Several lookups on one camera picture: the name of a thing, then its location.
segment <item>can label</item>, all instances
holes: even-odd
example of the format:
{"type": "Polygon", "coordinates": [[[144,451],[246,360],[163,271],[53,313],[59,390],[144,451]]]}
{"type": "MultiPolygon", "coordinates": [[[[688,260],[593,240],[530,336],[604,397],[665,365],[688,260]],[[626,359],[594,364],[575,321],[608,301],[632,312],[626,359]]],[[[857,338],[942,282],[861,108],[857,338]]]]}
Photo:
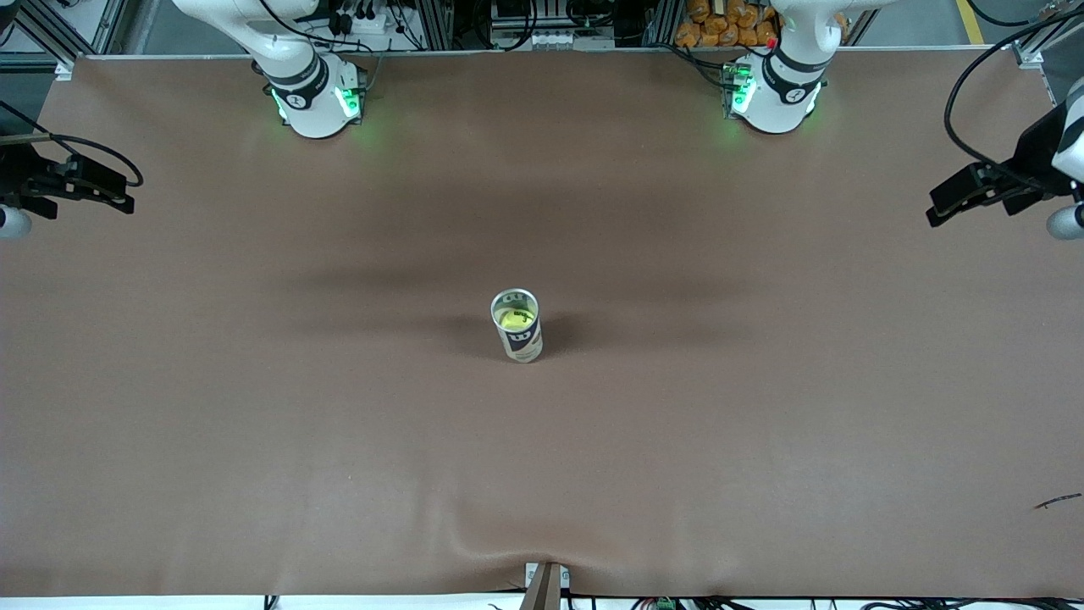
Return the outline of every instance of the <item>can label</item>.
{"type": "Polygon", "coordinates": [[[534,295],[522,288],[502,290],[490,309],[504,353],[519,363],[529,363],[542,353],[542,324],[534,295]]]}

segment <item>table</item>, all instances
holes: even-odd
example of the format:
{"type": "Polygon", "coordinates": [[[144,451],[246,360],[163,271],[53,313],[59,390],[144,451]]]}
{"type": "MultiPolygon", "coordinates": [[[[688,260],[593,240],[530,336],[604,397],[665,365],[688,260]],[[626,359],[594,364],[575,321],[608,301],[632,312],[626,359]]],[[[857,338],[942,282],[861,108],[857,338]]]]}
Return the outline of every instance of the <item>table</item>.
{"type": "MultiPolygon", "coordinates": [[[[1084,248],[1053,203],[924,217],[973,56],[840,53],[778,137],[669,54],[395,57],[325,141],[247,62],[81,61],[42,122],[146,185],[0,247],[0,593],[553,559],[584,594],[1084,594],[1084,501],[1032,508],[1084,489],[1084,248]]],[[[1008,156],[1047,103],[1006,53],[959,130],[1008,156]]]]}

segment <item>wire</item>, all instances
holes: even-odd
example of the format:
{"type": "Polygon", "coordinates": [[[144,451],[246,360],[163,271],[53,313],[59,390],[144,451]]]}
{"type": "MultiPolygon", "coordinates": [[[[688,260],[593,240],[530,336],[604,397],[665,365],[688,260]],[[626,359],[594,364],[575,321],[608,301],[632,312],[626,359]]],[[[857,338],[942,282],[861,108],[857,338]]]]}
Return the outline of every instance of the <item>wire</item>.
{"type": "Polygon", "coordinates": [[[1084,15],[1084,7],[1080,7],[1077,9],[1074,9],[1072,11],[1069,11],[1068,13],[1064,13],[1062,15],[1058,15],[1056,17],[1050,17],[1050,18],[1047,18],[1045,21],[1031,24],[1028,27],[1025,27],[1023,29],[1020,29],[1020,30],[1018,30],[1015,34],[1010,34],[1009,36],[1006,36],[1002,40],[995,42],[989,49],[986,49],[985,51],[983,51],[978,57],[976,57],[975,61],[972,61],[971,64],[968,65],[964,69],[963,74],[959,75],[959,78],[956,79],[956,83],[953,85],[952,91],[949,93],[949,100],[945,102],[945,114],[944,114],[945,132],[949,134],[949,139],[952,140],[952,142],[954,144],[956,144],[956,146],[958,146],[959,150],[966,152],[967,154],[971,155],[972,157],[975,157],[975,158],[981,160],[982,163],[989,165],[992,169],[994,169],[995,171],[1002,173],[1003,176],[1011,178],[1012,180],[1016,180],[1020,184],[1024,184],[1024,185],[1031,186],[1031,187],[1036,189],[1036,190],[1038,190],[1041,192],[1048,192],[1051,189],[1049,186],[1047,186],[1046,184],[1043,184],[1038,180],[1035,180],[1034,178],[1029,178],[1027,176],[1023,176],[1021,173],[1018,173],[1018,172],[1014,171],[1012,169],[1009,169],[1004,164],[997,163],[996,160],[990,158],[985,154],[979,152],[973,146],[971,146],[970,144],[968,144],[967,142],[965,142],[959,137],[959,134],[956,133],[956,129],[952,125],[952,111],[953,111],[953,107],[956,105],[956,96],[959,95],[959,90],[960,90],[960,88],[964,87],[964,82],[967,80],[967,77],[971,76],[971,73],[973,73],[975,69],[982,64],[982,62],[984,62],[984,61],[989,60],[991,56],[993,56],[993,54],[996,53],[997,51],[999,51],[1002,47],[1004,47],[1006,44],[1010,44],[1014,41],[1019,40],[1020,38],[1023,38],[1024,36],[1028,36],[1029,34],[1032,34],[1034,31],[1038,31],[1040,29],[1043,29],[1044,27],[1046,27],[1048,25],[1054,25],[1056,23],[1066,22],[1066,21],[1079,17],[1081,15],[1084,15]]]}
{"type": "Polygon", "coordinates": [[[399,2],[399,0],[395,0],[393,3],[389,2],[388,11],[391,13],[391,18],[396,21],[396,25],[403,28],[403,36],[406,38],[406,41],[413,44],[418,51],[424,51],[425,47],[423,47],[422,42],[418,41],[416,36],[414,36],[414,30],[410,27],[410,20],[406,18],[406,12],[403,10],[403,5],[399,2]],[[396,15],[396,11],[392,7],[397,7],[399,9],[398,16],[396,15]]]}
{"type": "MultiPolygon", "coordinates": [[[[483,20],[479,17],[482,16],[481,11],[487,2],[488,0],[477,0],[477,2],[475,2],[470,21],[473,22],[474,25],[475,36],[478,37],[478,40],[481,42],[482,47],[485,47],[486,49],[499,49],[499,47],[496,44],[493,44],[493,41],[490,40],[489,36],[487,36],[481,28],[483,20]]],[[[534,35],[534,28],[535,26],[538,26],[538,23],[539,23],[539,11],[538,7],[534,4],[534,0],[524,0],[524,33],[522,35],[519,36],[519,40],[517,40],[515,44],[508,47],[507,49],[501,49],[501,50],[515,51],[516,49],[526,44],[527,41],[530,40],[531,37],[534,35]]]]}
{"type": "Polygon", "coordinates": [[[1021,27],[1031,23],[1030,21],[1003,22],[1002,20],[996,20],[990,16],[989,14],[984,13],[982,9],[976,7],[975,0],[965,0],[965,2],[967,2],[967,5],[970,7],[972,11],[975,11],[975,14],[979,15],[979,17],[981,17],[983,21],[992,23],[994,25],[999,25],[1002,27],[1021,27]]]}
{"type": "MultiPolygon", "coordinates": [[[[391,40],[388,40],[388,51],[390,50],[391,50],[391,40]]],[[[377,57],[376,67],[373,68],[373,76],[372,78],[369,79],[369,82],[365,83],[366,93],[372,91],[373,87],[376,86],[376,77],[379,76],[380,74],[380,66],[384,65],[384,56],[388,54],[388,51],[384,51],[383,53],[380,53],[380,56],[377,57]]]]}
{"type": "Polygon", "coordinates": [[[64,135],[62,133],[53,133],[52,131],[50,131],[50,130],[46,129],[44,127],[42,127],[41,125],[39,125],[37,120],[34,120],[29,116],[26,116],[25,114],[23,114],[22,112],[20,112],[18,108],[16,108],[15,106],[9,104],[8,102],[5,102],[3,100],[0,100],[0,107],[3,107],[5,111],[8,111],[11,114],[13,114],[14,116],[18,117],[21,120],[23,120],[24,122],[26,122],[30,127],[37,129],[38,131],[41,131],[42,133],[46,133],[47,135],[49,135],[50,140],[56,142],[64,150],[68,151],[72,154],[76,154],[77,155],[77,154],[79,154],[79,151],[75,150],[67,142],[72,142],[74,144],[80,144],[80,145],[83,145],[83,146],[90,146],[92,148],[100,150],[100,151],[102,151],[102,152],[104,152],[104,153],[113,156],[114,158],[116,158],[120,163],[124,163],[125,165],[127,165],[128,169],[131,169],[132,173],[136,174],[136,180],[127,180],[127,179],[125,180],[125,182],[129,186],[142,186],[143,185],[143,172],[139,170],[139,167],[137,167],[136,164],[132,163],[130,158],[128,158],[127,156],[125,156],[125,155],[118,153],[117,151],[111,148],[109,146],[106,146],[105,144],[98,143],[98,142],[95,142],[93,140],[88,140],[86,138],[79,138],[78,135],[64,135]]]}
{"type": "Polygon", "coordinates": [[[745,49],[746,51],[749,51],[750,53],[757,55],[758,57],[763,57],[765,60],[767,57],[772,56],[772,52],[771,51],[769,51],[767,53],[761,53],[757,49],[753,49],[752,47],[746,47],[745,44],[735,44],[735,47],[740,47],[740,48],[745,49]]]}
{"type": "MultiPolygon", "coordinates": [[[[283,21],[282,17],[280,17],[279,15],[276,15],[274,11],[271,10],[271,7],[268,5],[267,0],[260,0],[260,5],[263,7],[263,10],[267,11],[268,15],[270,15],[271,18],[273,18],[275,22],[278,22],[279,25],[285,27],[286,30],[292,31],[292,33],[294,33],[294,34],[296,34],[298,36],[304,37],[304,38],[308,38],[309,40],[314,40],[314,41],[319,41],[319,42],[323,42],[325,44],[328,44],[330,46],[328,49],[331,49],[331,50],[334,50],[335,49],[335,44],[338,44],[338,40],[327,39],[327,38],[324,38],[322,36],[313,36],[312,34],[306,34],[306,33],[297,29],[296,27],[289,25],[288,23],[286,23],[285,21],[283,21]]],[[[361,51],[362,49],[365,49],[370,53],[374,53],[375,52],[375,51],[373,51],[372,49],[369,48],[369,44],[365,44],[364,42],[362,42],[360,40],[356,40],[353,42],[350,42],[350,44],[356,44],[358,47],[358,51],[361,51]]]]}
{"type": "Polygon", "coordinates": [[[534,26],[539,23],[539,8],[534,4],[534,0],[525,0],[525,4],[527,4],[527,8],[524,10],[524,35],[519,37],[519,40],[515,44],[505,49],[505,51],[515,51],[534,36],[534,26]]]}
{"type": "Polygon", "coordinates": [[[717,63],[712,63],[712,62],[709,62],[709,61],[705,61],[705,60],[700,60],[700,59],[694,57],[693,56],[693,51],[689,51],[688,49],[686,49],[684,52],[682,52],[682,50],[679,49],[678,47],[674,47],[673,44],[668,44],[667,42],[651,42],[650,44],[648,44],[648,47],[658,47],[660,49],[667,49],[667,50],[669,50],[671,53],[678,55],[682,60],[684,60],[684,61],[693,64],[693,67],[696,68],[696,72],[698,72],[700,74],[700,76],[705,80],[707,80],[708,82],[714,85],[715,87],[719,87],[720,89],[734,89],[733,85],[727,85],[727,83],[723,82],[722,80],[715,79],[715,78],[713,78],[708,73],[709,68],[710,69],[722,70],[723,69],[723,64],[717,64],[717,63]]]}
{"type": "Polygon", "coordinates": [[[136,180],[134,181],[132,181],[132,180],[125,180],[125,182],[129,186],[142,186],[143,185],[143,172],[139,170],[139,167],[136,167],[136,164],[132,163],[131,159],[129,159],[127,156],[118,153],[117,151],[111,148],[109,146],[106,146],[105,144],[100,144],[100,143],[98,143],[98,142],[95,142],[93,140],[88,140],[86,138],[79,138],[78,135],[63,135],[61,133],[50,133],[49,138],[52,141],[61,144],[62,146],[64,146],[66,148],[68,148],[68,146],[65,146],[63,144],[63,142],[72,142],[72,143],[75,143],[75,144],[81,144],[83,146],[90,146],[92,148],[100,150],[100,151],[102,151],[102,152],[104,152],[104,153],[106,153],[108,155],[112,155],[114,158],[116,158],[120,163],[124,163],[125,165],[127,165],[128,169],[131,169],[132,173],[136,174],[136,180]]]}
{"type": "Polygon", "coordinates": [[[579,27],[602,27],[604,25],[609,25],[614,23],[614,11],[617,10],[617,2],[610,2],[610,11],[606,15],[603,15],[598,20],[592,22],[591,17],[588,16],[586,7],[584,7],[582,16],[577,16],[572,11],[572,7],[580,3],[585,3],[586,0],[568,0],[565,3],[565,16],[568,21],[572,22],[579,27]]]}
{"type": "MultiPolygon", "coordinates": [[[[39,125],[37,120],[34,120],[29,116],[26,116],[25,114],[23,114],[22,112],[20,112],[18,108],[16,108],[15,106],[9,104],[8,102],[5,102],[3,100],[0,100],[0,107],[3,107],[3,109],[5,109],[5,111],[10,112],[11,114],[15,115],[16,117],[18,117],[20,120],[22,120],[23,122],[29,125],[30,127],[34,127],[38,131],[41,131],[42,133],[50,133],[50,134],[52,134],[49,131],[49,129],[46,129],[44,127],[42,127],[41,125],[39,125]]],[[[69,145],[67,145],[67,144],[65,144],[63,142],[57,142],[57,143],[61,146],[63,146],[69,153],[72,153],[72,154],[79,154],[79,151],[73,148],[72,146],[69,146],[69,145]]]]}

